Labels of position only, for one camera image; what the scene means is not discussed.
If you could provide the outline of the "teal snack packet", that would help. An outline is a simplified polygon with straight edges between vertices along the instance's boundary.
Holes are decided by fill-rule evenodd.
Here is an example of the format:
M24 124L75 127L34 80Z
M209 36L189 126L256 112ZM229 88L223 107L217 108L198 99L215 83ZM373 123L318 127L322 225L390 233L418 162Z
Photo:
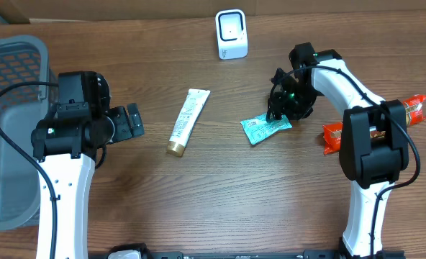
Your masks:
M256 145L266 138L281 130L292 128L290 121L283 116L282 119L266 120L266 113L256 116L252 119L246 119L240 122L251 145Z

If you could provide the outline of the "white tube with gold cap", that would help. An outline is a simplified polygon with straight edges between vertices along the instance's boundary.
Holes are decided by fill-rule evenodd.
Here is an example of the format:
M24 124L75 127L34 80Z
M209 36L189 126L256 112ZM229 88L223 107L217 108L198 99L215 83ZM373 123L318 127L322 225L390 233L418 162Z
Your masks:
M183 155L192 129L210 93L209 90L189 89L168 142L166 150L168 154L176 157Z

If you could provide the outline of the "orange biscuit pack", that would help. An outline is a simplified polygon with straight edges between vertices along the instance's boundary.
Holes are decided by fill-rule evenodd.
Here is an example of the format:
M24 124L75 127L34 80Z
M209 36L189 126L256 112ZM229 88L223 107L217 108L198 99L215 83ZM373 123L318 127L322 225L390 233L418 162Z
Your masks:
M416 94L402 103L405 108L405 119L407 127L419 124L426 119L424 115L424 103L426 95ZM340 150L341 134L343 123L338 122L334 124L323 125L323 138L325 140L324 154L337 153Z

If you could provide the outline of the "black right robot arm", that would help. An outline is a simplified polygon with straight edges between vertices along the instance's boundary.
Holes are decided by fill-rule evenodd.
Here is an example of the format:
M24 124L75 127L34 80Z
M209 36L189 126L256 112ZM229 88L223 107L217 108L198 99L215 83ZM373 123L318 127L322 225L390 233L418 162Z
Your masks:
M386 251L381 229L387 200L409 163L405 108L369 91L335 50L317 52L308 42L289 53L292 71L276 70L267 122L300 120L324 96L343 116L339 161L350 180L348 223L336 258L404 258Z

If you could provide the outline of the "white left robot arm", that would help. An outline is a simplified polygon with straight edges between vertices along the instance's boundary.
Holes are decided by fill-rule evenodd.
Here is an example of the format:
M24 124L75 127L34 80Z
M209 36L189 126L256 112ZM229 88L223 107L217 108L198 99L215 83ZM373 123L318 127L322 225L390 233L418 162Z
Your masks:
M37 258L87 258L88 205L100 148L140 137L136 104L110 106L109 85L93 71L61 73L55 115L32 132L40 177Z

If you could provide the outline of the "white barcode scanner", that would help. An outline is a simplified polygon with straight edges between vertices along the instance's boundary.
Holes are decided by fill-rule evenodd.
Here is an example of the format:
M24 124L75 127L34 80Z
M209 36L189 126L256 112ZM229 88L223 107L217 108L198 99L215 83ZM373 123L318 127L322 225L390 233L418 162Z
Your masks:
M221 60L244 58L248 54L245 13L240 9L220 11L215 17L218 55Z

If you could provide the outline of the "grey plastic basket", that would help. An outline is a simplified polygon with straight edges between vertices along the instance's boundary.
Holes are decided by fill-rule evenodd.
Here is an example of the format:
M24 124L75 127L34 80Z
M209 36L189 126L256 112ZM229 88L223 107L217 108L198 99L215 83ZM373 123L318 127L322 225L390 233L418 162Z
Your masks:
M0 91L24 86L0 98L0 128L26 153L32 153L31 132L56 101L47 47L38 38L19 35L0 39ZM40 212L36 169L0 136L0 231L36 225Z

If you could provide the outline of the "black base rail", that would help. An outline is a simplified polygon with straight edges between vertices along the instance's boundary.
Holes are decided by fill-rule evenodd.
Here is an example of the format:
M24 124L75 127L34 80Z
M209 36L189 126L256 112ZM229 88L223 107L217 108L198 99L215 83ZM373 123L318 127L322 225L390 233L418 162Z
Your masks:
M140 258L147 259L348 259L337 250L305 250L300 253L194 253L145 252Z

